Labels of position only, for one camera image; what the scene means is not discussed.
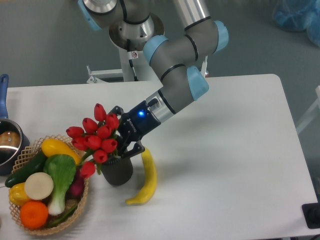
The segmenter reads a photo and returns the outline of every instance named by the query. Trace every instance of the yellow pepper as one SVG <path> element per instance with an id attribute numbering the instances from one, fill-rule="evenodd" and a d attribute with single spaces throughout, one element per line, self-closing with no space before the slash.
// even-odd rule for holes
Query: yellow pepper
<path id="1" fill-rule="evenodd" d="M 66 154 L 73 157 L 75 164 L 81 162 L 80 156 L 73 151 L 65 142 L 55 138 L 48 138 L 43 141 L 41 149 L 48 158 L 56 154 Z"/>
<path id="2" fill-rule="evenodd" d="M 23 206 L 32 200 L 25 192 L 25 182 L 18 183 L 9 189 L 9 200 L 17 206 Z"/>

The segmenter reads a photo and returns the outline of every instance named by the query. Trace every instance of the orange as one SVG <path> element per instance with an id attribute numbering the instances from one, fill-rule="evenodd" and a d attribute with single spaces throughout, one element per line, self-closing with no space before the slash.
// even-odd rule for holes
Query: orange
<path id="1" fill-rule="evenodd" d="M 48 208 L 40 201 L 29 201 L 20 210 L 21 223 L 28 229 L 43 226 L 48 219 Z"/>

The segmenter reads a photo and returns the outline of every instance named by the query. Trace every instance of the tulip bouquet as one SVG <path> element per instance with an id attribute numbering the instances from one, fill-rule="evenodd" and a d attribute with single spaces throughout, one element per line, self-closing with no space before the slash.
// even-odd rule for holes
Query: tulip bouquet
<path id="1" fill-rule="evenodd" d="M 106 113 L 104 107 L 97 103 L 94 107 L 94 121 L 91 118 L 84 118 L 83 128 L 71 126 L 66 130 L 66 134 L 72 138 L 73 146 L 81 151 L 85 151 L 79 166 L 80 175 L 83 178 L 91 177 L 96 169 L 101 174 L 101 164 L 109 159 L 118 156 L 116 131 L 119 126 L 119 119 L 114 113 Z"/>

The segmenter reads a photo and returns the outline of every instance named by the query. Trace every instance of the light blue joint cap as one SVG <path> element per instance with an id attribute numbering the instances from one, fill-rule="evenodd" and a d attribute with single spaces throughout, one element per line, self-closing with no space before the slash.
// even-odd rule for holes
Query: light blue joint cap
<path id="1" fill-rule="evenodd" d="M 186 70 L 186 76 L 189 81 L 192 97 L 197 101 L 198 98 L 208 92 L 209 84 L 196 66 L 188 67 Z"/>
<path id="2" fill-rule="evenodd" d="M 229 33 L 225 25 L 221 21 L 214 21 L 216 26 L 218 27 L 218 46 L 216 47 L 216 52 L 223 49 L 225 46 L 227 46 L 229 42 Z"/>
<path id="3" fill-rule="evenodd" d="M 89 26 L 91 27 L 91 29 L 93 31 L 101 30 L 101 27 L 98 26 L 98 24 L 95 22 L 95 20 L 88 13 L 88 11 L 87 11 L 84 3 L 82 2 L 82 0 L 78 0 L 78 5 L 79 5 L 79 7 L 81 9 L 81 12 L 83 13 L 85 19 L 87 20 Z"/>
<path id="4" fill-rule="evenodd" d="M 152 38 L 150 38 L 149 41 L 146 42 L 146 44 L 143 47 L 143 54 L 147 61 L 147 63 L 150 65 L 151 58 L 154 55 L 157 48 L 165 41 L 168 41 L 168 38 L 166 38 L 163 35 L 157 35 Z"/>

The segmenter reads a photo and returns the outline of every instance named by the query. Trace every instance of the radish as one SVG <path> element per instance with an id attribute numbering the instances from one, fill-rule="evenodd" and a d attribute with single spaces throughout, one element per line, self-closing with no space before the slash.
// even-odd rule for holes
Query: radish
<path id="1" fill-rule="evenodd" d="M 69 188 L 69 193 L 72 196 L 79 198 L 84 193 L 84 190 L 85 190 L 85 179 L 80 176 L 80 170 L 77 168 L 74 175 L 73 182 Z"/>

